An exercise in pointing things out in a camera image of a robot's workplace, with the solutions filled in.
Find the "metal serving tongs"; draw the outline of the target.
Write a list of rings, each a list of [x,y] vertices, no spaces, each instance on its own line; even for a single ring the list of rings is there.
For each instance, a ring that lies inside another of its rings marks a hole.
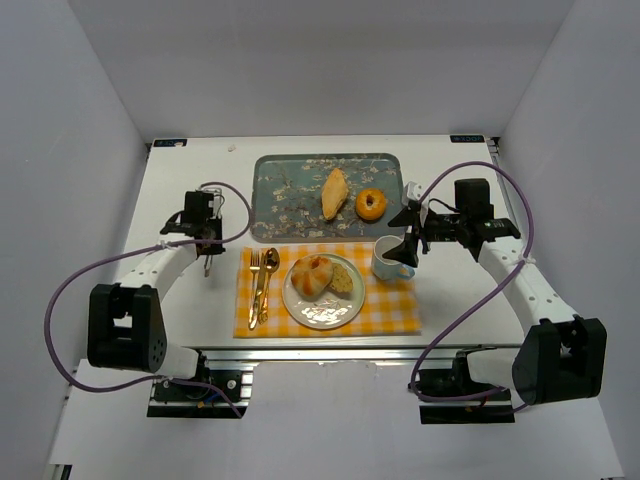
[[[205,239],[214,240],[222,238],[222,214],[221,209],[225,203],[225,197],[220,187],[208,186],[203,189],[209,194],[208,207],[211,210],[210,218],[206,222]],[[207,244],[202,247],[201,253],[204,255],[204,277],[208,278],[211,273],[213,256],[225,251],[222,245]]]

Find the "brown seeded bread slice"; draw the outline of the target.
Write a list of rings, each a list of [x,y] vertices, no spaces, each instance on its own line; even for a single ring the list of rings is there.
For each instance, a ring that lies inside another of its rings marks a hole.
[[[349,271],[339,263],[332,263],[333,275],[329,288],[337,293],[350,293],[353,290],[353,280]]]

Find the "round twisted bread roll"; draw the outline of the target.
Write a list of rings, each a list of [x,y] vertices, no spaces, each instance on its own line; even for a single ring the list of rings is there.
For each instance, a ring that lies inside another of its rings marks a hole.
[[[320,295],[333,277],[332,262],[324,256],[307,256],[298,259],[291,269],[291,282],[302,296],[313,298]]]

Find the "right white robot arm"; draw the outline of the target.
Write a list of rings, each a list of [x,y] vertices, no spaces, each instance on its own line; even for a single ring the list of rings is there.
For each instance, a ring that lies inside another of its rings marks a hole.
[[[607,342],[603,323],[580,316],[554,291],[526,256],[517,227],[495,216],[486,180],[457,180],[454,193],[454,207],[439,214],[421,201],[419,184],[407,183],[403,208],[389,222],[406,232],[384,256],[416,267],[417,254],[432,243],[458,243],[491,275],[514,311],[524,334],[521,346],[458,352],[450,375],[456,394],[475,387],[509,389],[527,405],[597,396]]]

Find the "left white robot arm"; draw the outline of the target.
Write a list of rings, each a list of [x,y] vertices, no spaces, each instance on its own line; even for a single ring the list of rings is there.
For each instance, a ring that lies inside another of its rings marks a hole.
[[[167,339],[161,303],[179,276],[204,256],[224,252],[219,188],[188,191],[183,209],[160,230],[159,250],[118,282],[99,284],[89,298],[87,356],[94,367],[179,379],[196,376],[200,354]]]

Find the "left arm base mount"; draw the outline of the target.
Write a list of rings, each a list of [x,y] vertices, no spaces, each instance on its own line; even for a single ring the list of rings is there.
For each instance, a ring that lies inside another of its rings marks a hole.
[[[154,382],[147,416],[172,419],[240,419],[253,385],[254,364],[205,361],[191,380]]]

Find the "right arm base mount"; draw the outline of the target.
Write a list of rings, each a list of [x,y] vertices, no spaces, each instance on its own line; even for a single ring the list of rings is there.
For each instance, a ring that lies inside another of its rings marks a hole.
[[[416,391],[432,400],[419,405],[422,425],[512,424],[515,413],[511,393],[471,379],[467,357],[479,348],[456,353],[444,368],[423,364],[415,380]]]

